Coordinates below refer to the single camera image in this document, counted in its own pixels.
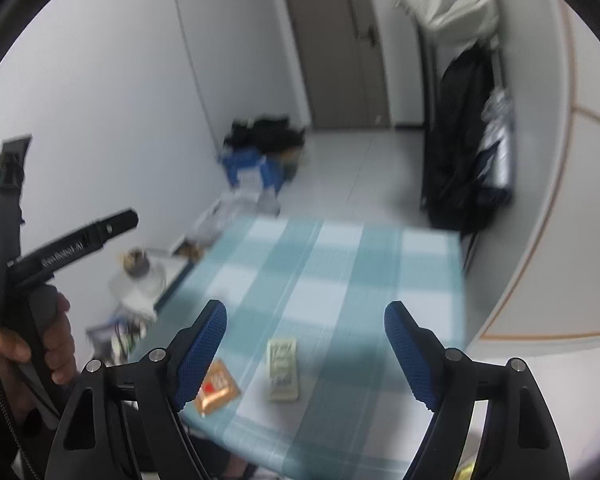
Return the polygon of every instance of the table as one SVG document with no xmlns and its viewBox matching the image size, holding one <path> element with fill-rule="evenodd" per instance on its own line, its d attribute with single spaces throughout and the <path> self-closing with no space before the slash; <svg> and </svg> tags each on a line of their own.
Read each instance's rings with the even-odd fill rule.
<svg viewBox="0 0 600 480">
<path fill-rule="evenodd" d="M 446 346 L 464 348 L 455 234 L 301 219 L 241 218 L 164 302 L 134 352 L 164 347 L 209 299 L 228 327 L 219 348 L 242 395 L 181 415 L 250 462 L 303 479 L 401 479 L 430 420 L 384 335 L 401 300 Z M 267 341 L 298 340 L 300 398 L 267 399 Z"/>
</svg>

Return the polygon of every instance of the gray door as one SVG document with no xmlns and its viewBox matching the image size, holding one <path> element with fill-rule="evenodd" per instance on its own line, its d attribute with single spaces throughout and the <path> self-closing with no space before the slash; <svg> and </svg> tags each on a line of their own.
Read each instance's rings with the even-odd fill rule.
<svg viewBox="0 0 600 480">
<path fill-rule="evenodd" d="M 371 0 L 286 0 L 314 128 L 386 128 L 382 47 Z"/>
</svg>

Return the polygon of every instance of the white floor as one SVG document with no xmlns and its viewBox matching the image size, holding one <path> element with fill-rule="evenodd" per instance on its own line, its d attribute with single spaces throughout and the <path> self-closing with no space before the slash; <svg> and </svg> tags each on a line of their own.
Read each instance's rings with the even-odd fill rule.
<svg viewBox="0 0 600 480">
<path fill-rule="evenodd" d="M 278 197 L 282 214 L 428 227 L 422 144 L 419 132 L 307 134 L 298 174 Z"/>
</svg>

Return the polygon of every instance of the black jacket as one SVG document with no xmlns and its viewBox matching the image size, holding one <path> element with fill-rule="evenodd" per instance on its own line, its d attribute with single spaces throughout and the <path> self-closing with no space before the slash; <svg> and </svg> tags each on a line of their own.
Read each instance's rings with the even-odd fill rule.
<svg viewBox="0 0 600 480">
<path fill-rule="evenodd" d="M 20 437 L 26 446 L 27 455 L 40 474 L 45 472 L 53 436 L 54 432 L 42 424 L 42 418 L 37 411 L 31 412 L 20 428 Z M 16 443 L 11 437 L 0 410 L 0 480 L 17 480 L 17 476 L 11 468 L 17 451 Z"/>
</svg>

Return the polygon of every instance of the screw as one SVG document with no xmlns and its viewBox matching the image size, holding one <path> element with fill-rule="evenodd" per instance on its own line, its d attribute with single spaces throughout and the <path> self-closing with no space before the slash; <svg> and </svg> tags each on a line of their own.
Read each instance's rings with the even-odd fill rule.
<svg viewBox="0 0 600 480">
<path fill-rule="evenodd" d="M 87 363 L 87 371 L 91 372 L 91 373 L 97 372 L 98 370 L 100 370 L 101 366 L 102 366 L 102 363 L 100 361 L 98 361 L 97 359 L 94 359 Z"/>
<path fill-rule="evenodd" d="M 166 355 L 167 352 L 165 352 L 162 348 L 156 348 L 155 350 L 151 350 L 151 353 L 149 354 L 149 361 L 153 361 L 154 363 L 160 362 L 165 358 Z"/>
<path fill-rule="evenodd" d="M 517 372 L 524 372 L 526 370 L 526 363 L 522 359 L 513 359 L 511 361 L 511 368 Z"/>
<path fill-rule="evenodd" d="M 460 359 L 462 359 L 462 352 L 457 348 L 450 348 L 445 352 L 445 357 L 450 361 L 457 363 Z"/>
</svg>

